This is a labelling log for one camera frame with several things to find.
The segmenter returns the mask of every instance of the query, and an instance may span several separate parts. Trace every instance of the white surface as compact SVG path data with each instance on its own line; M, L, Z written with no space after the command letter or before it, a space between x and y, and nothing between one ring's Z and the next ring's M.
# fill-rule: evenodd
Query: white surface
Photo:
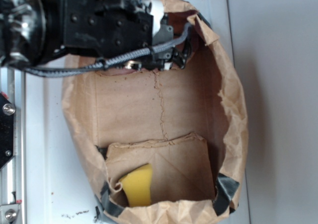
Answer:
M318 0L229 0L252 224L316 224Z
M226 0L188 0L212 23L232 56ZM63 60L52 66L63 66ZM61 79L27 76L27 223L88 224L95 199L61 110ZM223 224L248 224L246 186L240 208Z

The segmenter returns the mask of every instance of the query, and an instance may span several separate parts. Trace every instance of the robotic arm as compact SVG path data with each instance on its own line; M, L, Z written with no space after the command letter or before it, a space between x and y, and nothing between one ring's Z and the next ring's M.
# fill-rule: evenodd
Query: robotic arm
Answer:
M0 0L0 64L44 77L184 68L190 27L173 39L160 0ZM97 59L80 69L40 66L66 54Z

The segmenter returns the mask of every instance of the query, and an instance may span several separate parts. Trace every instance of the black cable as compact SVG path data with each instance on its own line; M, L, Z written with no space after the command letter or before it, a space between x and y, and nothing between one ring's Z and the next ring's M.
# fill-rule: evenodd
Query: black cable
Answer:
M152 52L160 53L170 48L174 48L175 46L183 43L186 39L188 39L190 28L191 28L191 24L186 23L184 26L184 31L179 38L173 39L163 44L155 45L151 49L142 48L142 49L138 49L135 51L131 51L131 52L119 55L109 60L98 61L94 64L85 66L83 68L57 69L57 68L42 68L42 67L26 67L23 69L23 71L26 73L36 75L36 76L41 76L41 77L59 78L59 77L80 75L86 72L93 72L93 71L99 71L99 70L107 70L109 68L115 68L119 65L122 65L123 63L127 61L148 56Z

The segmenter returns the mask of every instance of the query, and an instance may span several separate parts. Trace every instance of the metal rail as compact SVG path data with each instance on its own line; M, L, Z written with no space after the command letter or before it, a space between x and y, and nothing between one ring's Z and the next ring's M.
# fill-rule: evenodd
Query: metal rail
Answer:
M25 223L25 77L19 71L0 69L0 91L15 105L14 157L0 171L0 223Z

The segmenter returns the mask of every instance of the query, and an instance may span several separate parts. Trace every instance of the white plastic part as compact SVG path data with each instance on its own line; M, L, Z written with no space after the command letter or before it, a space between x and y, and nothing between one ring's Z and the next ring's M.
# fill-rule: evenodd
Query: white plastic part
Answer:
M196 6L232 59L227 0L187 0ZM64 59L50 64L63 67ZM96 201L61 109L61 79L26 77L28 224L93 224ZM246 186L240 207L223 224L249 224Z

